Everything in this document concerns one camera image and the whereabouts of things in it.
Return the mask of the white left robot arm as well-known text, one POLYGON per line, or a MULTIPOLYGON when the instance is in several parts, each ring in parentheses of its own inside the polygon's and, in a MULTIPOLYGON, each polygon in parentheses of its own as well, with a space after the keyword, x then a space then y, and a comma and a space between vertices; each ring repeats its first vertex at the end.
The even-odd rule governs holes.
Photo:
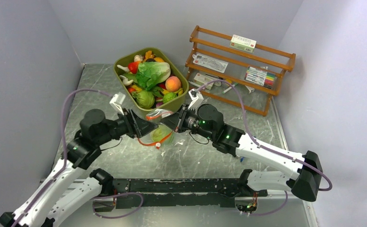
POLYGON ((141 138, 158 128, 129 109, 116 120, 106 119, 100 109, 85 113, 75 138, 64 146, 55 167, 33 193, 13 212, 0 216, 3 227, 57 227, 91 198, 112 192, 113 177, 102 169, 94 170, 85 181, 66 196, 68 187, 102 154, 101 145, 127 135, 141 138))

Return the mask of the clear zip bag orange zipper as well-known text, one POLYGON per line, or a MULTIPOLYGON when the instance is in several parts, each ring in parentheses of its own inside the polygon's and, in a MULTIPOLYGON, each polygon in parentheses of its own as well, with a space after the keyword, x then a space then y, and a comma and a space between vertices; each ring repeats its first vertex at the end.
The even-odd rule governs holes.
POLYGON ((170 129, 161 120, 172 115, 174 112, 166 109, 153 109, 145 119, 150 123, 155 123, 158 127, 151 130, 149 134, 137 139, 139 144, 147 148, 154 148, 158 151, 166 151, 178 145, 186 143, 185 137, 170 129))

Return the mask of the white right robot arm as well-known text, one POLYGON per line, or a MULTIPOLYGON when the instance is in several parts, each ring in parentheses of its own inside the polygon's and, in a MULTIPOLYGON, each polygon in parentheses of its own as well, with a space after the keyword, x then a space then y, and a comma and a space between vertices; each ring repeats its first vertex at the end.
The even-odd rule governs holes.
POLYGON ((223 114, 210 104, 201 105, 196 112, 183 105, 176 113, 163 117, 161 123, 175 132, 189 131, 209 139, 221 153, 247 157, 274 168, 270 172, 244 170, 240 182, 246 190, 290 191, 304 201, 317 199, 323 170, 313 151, 291 152, 251 138, 226 124, 223 114))

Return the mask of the round green cabbage toy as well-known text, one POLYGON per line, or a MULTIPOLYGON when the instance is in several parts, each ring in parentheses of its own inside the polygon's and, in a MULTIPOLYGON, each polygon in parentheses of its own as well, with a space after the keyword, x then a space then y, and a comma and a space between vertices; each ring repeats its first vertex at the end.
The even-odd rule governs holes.
POLYGON ((170 144, 174 139, 174 132, 167 126, 160 124, 159 127, 150 133, 153 142, 170 144))

